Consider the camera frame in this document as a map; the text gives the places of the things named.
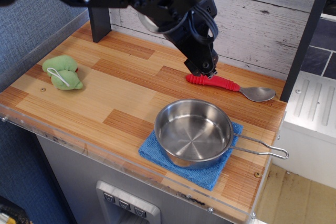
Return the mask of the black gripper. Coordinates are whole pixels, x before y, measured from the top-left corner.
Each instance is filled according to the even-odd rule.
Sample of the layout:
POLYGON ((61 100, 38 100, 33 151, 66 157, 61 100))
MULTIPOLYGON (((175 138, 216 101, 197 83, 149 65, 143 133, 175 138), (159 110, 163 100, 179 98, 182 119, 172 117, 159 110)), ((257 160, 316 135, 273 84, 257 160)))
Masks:
POLYGON ((209 38, 209 28, 204 17, 190 11, 183 23, 164 37, 170 41, 185 57, 185 66, 192 75, 208 73, 209 79, 217 75, 218 55, 213 43, 203 44, 195 36, 209 38))

